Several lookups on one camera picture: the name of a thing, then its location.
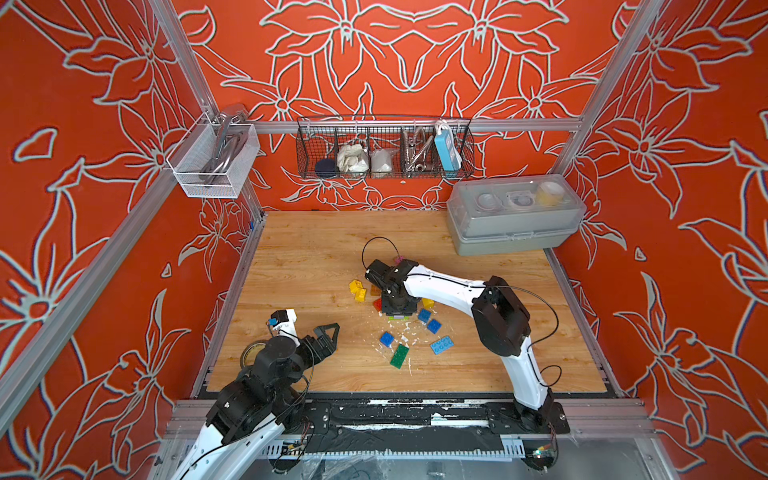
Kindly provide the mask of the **dark blue lego brick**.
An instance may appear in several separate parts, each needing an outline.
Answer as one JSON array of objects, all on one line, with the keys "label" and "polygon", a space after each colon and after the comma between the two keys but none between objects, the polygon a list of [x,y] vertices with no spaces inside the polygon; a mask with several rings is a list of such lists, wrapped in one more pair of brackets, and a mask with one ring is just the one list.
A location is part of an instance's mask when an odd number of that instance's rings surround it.
[{"label": "dark blue lego brick", "polygon": [[427,329],[433,334],[437,334],[441,327],[442,324],[436,319],[430,320],[427,323]]}]

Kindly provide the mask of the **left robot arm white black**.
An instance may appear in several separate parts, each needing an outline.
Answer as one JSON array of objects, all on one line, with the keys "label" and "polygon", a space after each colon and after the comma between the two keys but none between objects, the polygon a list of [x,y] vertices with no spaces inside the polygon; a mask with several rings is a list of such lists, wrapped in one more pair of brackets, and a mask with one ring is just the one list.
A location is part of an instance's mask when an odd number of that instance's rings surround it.
[{"label": "left robot arm white black", "polygon": [[301,422],[314,368],[335,353],[340,326],[321,325],[303,338],[272,329],[254,362],[219,392],[174,479],[239,479]]}]

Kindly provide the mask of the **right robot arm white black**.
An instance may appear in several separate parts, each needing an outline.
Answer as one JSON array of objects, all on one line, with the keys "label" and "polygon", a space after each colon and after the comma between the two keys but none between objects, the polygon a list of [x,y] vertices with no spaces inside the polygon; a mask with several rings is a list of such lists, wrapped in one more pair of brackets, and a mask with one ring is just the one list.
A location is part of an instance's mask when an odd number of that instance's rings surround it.
[{"label": "right robot arm white black", "polygon": [[528,432],[555,430],[561,413],[535,359],[530,313],[503,278],[462,279],[413,260],[394,266],[375,260],[365,268],[365,278],[381,290],[387,316],[410,316],[428,299],[472,318],[479,340],[501,358],[510,378],[518,424]]}]

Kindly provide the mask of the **blue lego brick square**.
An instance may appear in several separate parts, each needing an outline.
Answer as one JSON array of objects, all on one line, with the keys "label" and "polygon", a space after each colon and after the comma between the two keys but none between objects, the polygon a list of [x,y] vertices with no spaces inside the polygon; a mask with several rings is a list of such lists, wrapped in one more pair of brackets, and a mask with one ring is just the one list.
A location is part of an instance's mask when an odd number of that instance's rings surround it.
[{"label": "blue lego brick square", "polygon": [[391,348],[394,343],[394,336],[389,332],[384,332],[379,338],[379,342],[386,348]]}]

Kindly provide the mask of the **yellow lego brick rear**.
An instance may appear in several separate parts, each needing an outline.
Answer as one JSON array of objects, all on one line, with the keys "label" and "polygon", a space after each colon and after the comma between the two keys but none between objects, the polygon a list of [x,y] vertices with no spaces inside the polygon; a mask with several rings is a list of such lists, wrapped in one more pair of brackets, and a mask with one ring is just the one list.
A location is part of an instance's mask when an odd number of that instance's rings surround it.
[{"label": "yellow lego brick rear", "polygon": [[352,294],[356,294],[363,289],[363,284],[359,280],[353,280],[349,283],[349,290]]}]

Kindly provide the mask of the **dark green lego plate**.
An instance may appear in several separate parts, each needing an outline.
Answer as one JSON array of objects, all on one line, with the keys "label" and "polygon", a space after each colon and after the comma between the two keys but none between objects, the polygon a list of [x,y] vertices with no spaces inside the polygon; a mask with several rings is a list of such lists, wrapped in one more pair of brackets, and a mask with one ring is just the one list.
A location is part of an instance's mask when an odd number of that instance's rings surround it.
[{"label": "dark green lego plate", "polygon": [[401,369],[407,356],[409,354],[409,348],[403,344],[399,344],[390,360],[390,365],[396,369]]}]

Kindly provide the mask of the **light blue lego plate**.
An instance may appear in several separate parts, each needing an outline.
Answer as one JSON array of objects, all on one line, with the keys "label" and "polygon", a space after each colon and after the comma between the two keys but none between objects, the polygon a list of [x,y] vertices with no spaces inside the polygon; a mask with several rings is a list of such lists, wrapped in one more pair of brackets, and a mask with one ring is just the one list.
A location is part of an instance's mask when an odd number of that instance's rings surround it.
[{"label": "light blue lego plate", "polygon": [[452,339],[448,336],[441,337],[440,339],[434,341],[430,345],[430,349],[435,355],[441,355],[442,353],[448,351],[454,346],[454,343]]}]

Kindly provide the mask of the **tape roll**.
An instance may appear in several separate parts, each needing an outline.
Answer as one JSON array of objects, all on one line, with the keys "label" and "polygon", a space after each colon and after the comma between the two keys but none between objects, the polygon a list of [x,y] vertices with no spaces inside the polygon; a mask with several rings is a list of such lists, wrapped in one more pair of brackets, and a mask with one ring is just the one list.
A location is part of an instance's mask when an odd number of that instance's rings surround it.
[{"label": "tape roll", "polygon": [[256,340],[249,343],[240,354],[240,368],[246,369],[252,367],[256,363],[257,356],[266,347],[266,345],[266,340]]}]

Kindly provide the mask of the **grey plastic storage box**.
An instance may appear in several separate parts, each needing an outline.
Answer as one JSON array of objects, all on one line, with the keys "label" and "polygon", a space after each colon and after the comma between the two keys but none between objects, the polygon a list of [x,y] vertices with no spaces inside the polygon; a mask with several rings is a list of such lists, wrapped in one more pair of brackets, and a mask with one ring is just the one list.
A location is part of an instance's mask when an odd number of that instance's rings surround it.
[{"label": "grey plastic storage box", "polygon": [[447,201],[447,225],[460,256],[560,246],[587,207],[559,174],[460,181]]}]

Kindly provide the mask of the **white crumpled bag in basket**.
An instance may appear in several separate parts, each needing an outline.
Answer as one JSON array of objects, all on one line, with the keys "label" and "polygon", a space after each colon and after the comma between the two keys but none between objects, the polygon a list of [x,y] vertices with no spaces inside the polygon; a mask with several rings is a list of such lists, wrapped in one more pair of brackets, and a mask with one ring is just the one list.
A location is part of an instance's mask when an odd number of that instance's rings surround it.
[{"label": "white crumpled bag in basket", "polygon": [[362,144],[342,145],[337,153],[336,167],[340,173],[363,175],[369,171],[369,159]]}]

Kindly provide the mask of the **light blue box in basket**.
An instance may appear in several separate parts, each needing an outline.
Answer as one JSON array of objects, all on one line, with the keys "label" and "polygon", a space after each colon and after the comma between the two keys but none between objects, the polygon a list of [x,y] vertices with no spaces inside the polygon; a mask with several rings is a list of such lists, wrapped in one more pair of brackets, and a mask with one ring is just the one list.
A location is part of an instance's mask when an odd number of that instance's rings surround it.
[{"label": "light blue box in basket", "polygon": [[457,173],[461,168],[462,159],[456,148],[454,133],[445,120],[435,123],[434,145],[444,172]]}]

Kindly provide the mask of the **metal tongs in bin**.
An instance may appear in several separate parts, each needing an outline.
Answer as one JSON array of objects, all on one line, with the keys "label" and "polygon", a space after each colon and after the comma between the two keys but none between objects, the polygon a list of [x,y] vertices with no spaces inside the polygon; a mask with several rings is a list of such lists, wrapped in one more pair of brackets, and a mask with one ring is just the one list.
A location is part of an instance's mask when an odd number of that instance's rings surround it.
[{"label": "metal tongs in bin", "polygon": [[231,106],[219,115],[221,120],[216,143],[211,159],[201,169],[200,180],[204,185],[212,185],[225,174],[234,158],[242,150],[247,141],[247,132],[238,129],[247,118],[247,112],[242,106]]}]

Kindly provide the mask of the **clear plastic wall bin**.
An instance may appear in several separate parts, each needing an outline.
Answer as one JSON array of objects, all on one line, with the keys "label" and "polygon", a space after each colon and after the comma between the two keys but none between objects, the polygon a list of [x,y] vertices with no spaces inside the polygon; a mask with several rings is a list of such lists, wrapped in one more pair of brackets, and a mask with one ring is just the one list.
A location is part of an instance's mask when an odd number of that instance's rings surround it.
[{"label": "clear plastic wall bin", "polygon": [[199,122],[170,160],[171,171],[189,198],[235,199],[260,152],[255,126],[242,104]]}]

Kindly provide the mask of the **aluminium rear rail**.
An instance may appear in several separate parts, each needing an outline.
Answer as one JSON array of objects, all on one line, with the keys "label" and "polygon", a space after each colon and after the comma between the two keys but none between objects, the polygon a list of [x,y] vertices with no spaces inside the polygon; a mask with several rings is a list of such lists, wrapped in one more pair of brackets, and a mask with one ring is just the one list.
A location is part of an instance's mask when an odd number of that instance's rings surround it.
[{"label": "aluminium rear rail", "polygon": [[[433,126],[431,118],[393,118],[384,120],[317,120],[299,119],[288,121],[251,121],[261,134],[295,133],[300,127],[426,127]],[[450,126],[468,126],[475,133],[493,132],[576,132],[581,122],[578,119],[449,119]]]}]

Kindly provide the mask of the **aluminium frame post right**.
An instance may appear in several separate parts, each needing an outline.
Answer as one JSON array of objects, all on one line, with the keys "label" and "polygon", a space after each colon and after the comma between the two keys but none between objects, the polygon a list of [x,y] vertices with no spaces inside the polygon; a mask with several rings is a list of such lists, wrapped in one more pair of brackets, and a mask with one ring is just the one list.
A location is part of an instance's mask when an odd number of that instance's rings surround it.
[{"label": "aluminium frame post right", "polygon": [[549,170],[550,173],[565,174],[568,166],[592,133],[611,93],[629,66],[641,40],[650,31],[651,24],[659,14],[662,5],[663,1],[658,0],[639,2],[637,10],[618,41],[610,61],[585,106],[576,130],[570,134],[557,160]]}]

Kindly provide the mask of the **aluminium frame post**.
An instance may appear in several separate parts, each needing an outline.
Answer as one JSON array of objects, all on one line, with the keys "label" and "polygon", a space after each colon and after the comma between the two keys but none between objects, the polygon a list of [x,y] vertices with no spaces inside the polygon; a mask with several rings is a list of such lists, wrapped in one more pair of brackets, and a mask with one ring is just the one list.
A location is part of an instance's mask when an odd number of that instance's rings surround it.
[{"label": "aluminium frame post", "polygon": [[611,93],[629,66],[641,40],[650,31],[651,24],[659,14],[662,5],[663,1],[658,0],[639,2],[637,10],[618,41],[610,61],[585,106],[576,130],[570,134],[557,160],[549,170],[550,173],[565,174],[568,166],[592,133]]},{"label": "aluminium frame post", "polygon": [[[184,74],[186,83],[194,96],[194,100],[201,110],[201,114],[195,120],[193,126],[190,127],[189,132],[185,134],[182,143],[179,145],[180,147],[191,130],[195,127],[195,125],[204,120],[214,120],[214,118],[218,116],[219,113],[223,111],[223,109],[219,108],[216,100],[214,99],[213,93],[208,85],[207,80],[205,79],[201,67],[195,58],[193,49],[188,41],[187,35],[182,29],[181,21],[179,20],[172,3],[170,1],[153,1],[151,6],[155,18],[176,57],[177,64]],[[263,218],[264,210],[261,207],[255,194],[254,188],[249,181],[249,176],[240,195],[237,198],[239,197],[245,199],[253,218],[257,220]]]}]

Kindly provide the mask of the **aluminium frame rail left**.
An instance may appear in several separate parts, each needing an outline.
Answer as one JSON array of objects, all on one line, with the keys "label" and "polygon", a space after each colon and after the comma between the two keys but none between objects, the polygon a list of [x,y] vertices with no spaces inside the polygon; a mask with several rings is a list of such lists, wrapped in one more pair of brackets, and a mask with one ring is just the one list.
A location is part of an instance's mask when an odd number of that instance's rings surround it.
[{"label": "aluminium frame rail left", "polygon": [[177,182],[162,170],[138,204],[108,239],[64,300],[1,377],[1,433],[5,434],[34,390],[80,327]]}]

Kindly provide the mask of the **aluminium frame post left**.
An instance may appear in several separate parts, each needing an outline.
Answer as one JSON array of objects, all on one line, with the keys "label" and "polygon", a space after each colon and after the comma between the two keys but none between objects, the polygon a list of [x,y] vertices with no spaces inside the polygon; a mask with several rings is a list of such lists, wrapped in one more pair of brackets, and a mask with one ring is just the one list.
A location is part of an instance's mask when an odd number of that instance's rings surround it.
[{"label": "aluminium frame post left", "polygon": [[[182,143],[179,145],[180,147],[191,130],[195,127],[195,125],[204,120],[214,120],[214,118],[218,116],[219,113],[223,111],[223,109],[219,108],[216,100],[214,99],[213,93],[208,85],[207,80],[205,79],[201,67],[195,58],[193,49],[188,41],[187,35],[182,29],[181,21],[179,20],[172,3],[170,1],[153,1],[151,6],[155,18],[176,57],[177,64],[184,74],[186,83],[194,96],[194,100],[201,110],[201,114],[195,120],[193,126],[190,127],[189,132],[185,134]],[[245,199],[253,218],[257,220],[263,218],[264,210],[261,207],[255,194],[254,188],[249,181],[249,176],[240,195],[237,198],[239,197]]]}]

